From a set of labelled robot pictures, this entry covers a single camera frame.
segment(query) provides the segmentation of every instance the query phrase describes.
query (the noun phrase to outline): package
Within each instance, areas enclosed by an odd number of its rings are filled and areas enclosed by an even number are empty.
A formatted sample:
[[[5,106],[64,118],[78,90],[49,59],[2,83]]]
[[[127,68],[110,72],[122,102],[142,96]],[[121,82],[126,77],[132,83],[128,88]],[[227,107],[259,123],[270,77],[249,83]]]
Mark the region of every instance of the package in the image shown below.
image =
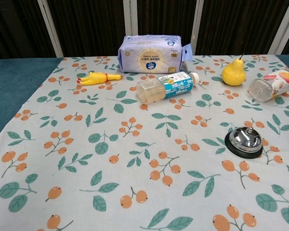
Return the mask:
[[[172,35],[125,36],[118,51],[122,72],[175,73],[181,62],[193,60],[191,45]]]

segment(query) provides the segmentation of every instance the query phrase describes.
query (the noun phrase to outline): plastic bottle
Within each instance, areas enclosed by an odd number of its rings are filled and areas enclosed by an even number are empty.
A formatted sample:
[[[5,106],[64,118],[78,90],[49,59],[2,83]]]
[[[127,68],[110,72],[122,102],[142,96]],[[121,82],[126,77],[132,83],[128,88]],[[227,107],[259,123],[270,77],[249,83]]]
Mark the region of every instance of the plastic bottle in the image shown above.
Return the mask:
[[[199,83],[197,73],[173,73],[138,82],[136,85],[138,97],[142,103],[152,103],[191,91]]]
[[[289,90],[289,70],[278,70],[255,79],[247,92],[257,101],[267,101]]]

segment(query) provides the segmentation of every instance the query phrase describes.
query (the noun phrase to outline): tablecloth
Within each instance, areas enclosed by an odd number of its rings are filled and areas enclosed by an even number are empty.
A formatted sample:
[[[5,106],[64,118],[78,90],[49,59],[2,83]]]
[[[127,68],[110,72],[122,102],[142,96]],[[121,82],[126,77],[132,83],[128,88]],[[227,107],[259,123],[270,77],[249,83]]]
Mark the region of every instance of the tablecloth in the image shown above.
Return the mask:
[[[289,91],[252,100],[255,78],[287,68],[246,55],[247,81],[222,69],[237,56],[194,56],[191,92],[141,104],[138,81],[78,86],[120,73],[116,57],[64,58],[0,133],[1,230],[289,230]],[[224,137],[254,127],[260,158],[232,154]]]

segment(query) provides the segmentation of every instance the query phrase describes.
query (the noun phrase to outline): yellow pear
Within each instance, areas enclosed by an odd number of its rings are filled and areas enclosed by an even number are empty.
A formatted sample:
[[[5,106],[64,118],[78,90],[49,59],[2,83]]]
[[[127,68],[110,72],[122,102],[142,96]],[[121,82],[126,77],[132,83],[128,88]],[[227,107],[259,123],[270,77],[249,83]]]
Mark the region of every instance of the yellow pear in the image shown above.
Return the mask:
[[[224,68],[222,72],[222,78],[225,84],[230,86],[237,86],[244,82],[245,72],[242,56]]]

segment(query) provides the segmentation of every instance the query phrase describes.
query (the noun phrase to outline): yellow rubber chicken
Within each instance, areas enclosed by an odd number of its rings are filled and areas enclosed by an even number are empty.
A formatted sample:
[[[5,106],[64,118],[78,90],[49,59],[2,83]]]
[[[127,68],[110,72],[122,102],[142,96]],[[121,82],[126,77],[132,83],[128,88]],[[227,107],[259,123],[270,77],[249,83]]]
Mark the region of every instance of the yellow rubber chicken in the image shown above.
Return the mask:
[[[84,78],[78,78],[77,82],[81,85],[93,85],[98,83],[105,83],[109,80],[121,80],[121,75],[105,74],[101,72],[90,72],[88,76]]]

